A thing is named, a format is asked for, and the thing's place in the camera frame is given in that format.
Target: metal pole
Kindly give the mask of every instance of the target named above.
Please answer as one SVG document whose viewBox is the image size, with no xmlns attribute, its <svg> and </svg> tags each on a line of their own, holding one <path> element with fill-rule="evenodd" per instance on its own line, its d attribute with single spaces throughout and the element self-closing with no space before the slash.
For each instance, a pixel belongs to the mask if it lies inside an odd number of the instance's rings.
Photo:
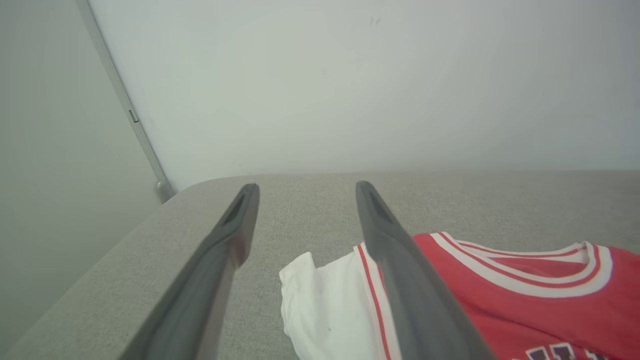
<svg viewBox="0 0 640 360">
<path fill-rule="evenodd" d="M 154 171 L 154 174 L 158 178 L 158 182 L 156 184 L 156 192 L 158 193 L 158 196 L 160 196 L 160 198 L 163 200 L 163 202 L 166 202 L 175 195 L 175 190 L 172 188 L 169 181 L 167 181 L 166 176 L 164 175 L 164 171 L 160 166 L 160 162 L 158 162 L 158 158 L 156 157 L 156 154 L 151 147 L 151 143 L 147 138 L 147 134 L 145 134 L 145 130 L 140 124 L 140 118 L 138 117 L 138 114 L 136 113 L 136 110 L 131 103 L 129 94 L 127 94 L 127 90 L 122 83 L 122 78 L 120 77 L 118 70 L 113 63 L 113 59 L 111 58 L 109 49 L 104 42 L 104 38 L 102 37 L 102 33 L 100 32 L 98 23 L 93 16 L 93 11 L 91 9 L 91 5 L 89 4 L 89 0 L 76 0 L 76 3 L 84 20 L 84 25 L 89 31 L 89 35 L 91 36 L 93 45 L 98 51 L 100 60 L 102 60 L 104 70 L 107 72 L 107 76 L 109 76 L 109 79 L 111 80 L 113 89 L 115 90 L 116 95 L 120 100 L 122 109 L 129 119 L 129 123 L 133 128 L 133 132 L 136 134 L 136 138 L 138 138 L 140 146 L 142 147 L 142 151 L 144 151 L 145 155 L 147 156 L 147 160 L 151 165 L 151 169 Z"/>
</svg>

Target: clothing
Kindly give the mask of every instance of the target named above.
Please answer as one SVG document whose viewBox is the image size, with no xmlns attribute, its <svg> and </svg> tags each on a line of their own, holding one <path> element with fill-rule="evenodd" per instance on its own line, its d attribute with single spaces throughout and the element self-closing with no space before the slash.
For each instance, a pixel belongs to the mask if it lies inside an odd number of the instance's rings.
<svg viewBox="0 0 640 360">
<path fill-rule="evenodd" d="M 505 252 L 447 233 L 413 239 L 499 359 L 640 353 L 638 256 L 587 242 Z M 301 358 L 401 358 L 383 278 L 364 244 L 318 269 L 303 254 L 280 278 L 285 332 Z"/>
</svg>

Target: gray fabric upholstery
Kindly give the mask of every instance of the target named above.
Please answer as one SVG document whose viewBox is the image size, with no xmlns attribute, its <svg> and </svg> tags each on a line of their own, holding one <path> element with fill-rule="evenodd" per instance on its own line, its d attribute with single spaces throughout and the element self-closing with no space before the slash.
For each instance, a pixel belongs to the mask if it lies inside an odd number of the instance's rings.
<svg viewBox="0 0 640 360">
<path fill-rule="evenodd" d="M 248 261 L 234 279 L 219 358 L 294 358 L 278 271 L 316 266 L 362 241 L 355 183 L 371 181 L 410 233 L 449 231 L 504 250 L 576 241 L 640 250 L 640 172 L 264 175 L 206 181 L 135 228 L 9 351 L 8 359 L 112 359 L 245 183 L 262 198 Z"/>
</svg>

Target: white wall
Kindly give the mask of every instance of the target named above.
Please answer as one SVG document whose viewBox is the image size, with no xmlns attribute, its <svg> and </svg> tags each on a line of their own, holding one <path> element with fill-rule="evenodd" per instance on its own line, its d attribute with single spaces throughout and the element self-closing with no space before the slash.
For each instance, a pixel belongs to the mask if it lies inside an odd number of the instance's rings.
<svg viewBox="0 0 640 360">
<path fill-rule="evenodd" d="M 91 0 L 178 189 L 254 173 L 640 168 L 640 2 Z"/>
<path fill-rule="evenodd" d="M 0 354 L 160 200 L 72 0 L 0 2 Z"/>
</svg>

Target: white cloth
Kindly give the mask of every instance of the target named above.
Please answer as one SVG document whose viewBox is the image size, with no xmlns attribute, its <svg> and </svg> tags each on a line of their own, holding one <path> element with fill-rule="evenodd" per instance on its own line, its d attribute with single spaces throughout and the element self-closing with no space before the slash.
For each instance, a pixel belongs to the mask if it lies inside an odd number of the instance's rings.
<svg viewBox="0 0 640 360">
<path fill-rule="evenodd" d="M 321 268 L 306 252 L 280 280 L 284 332 L 300 359 L 401 358 L 381 275 L 364 244 Z"/>
</svg>

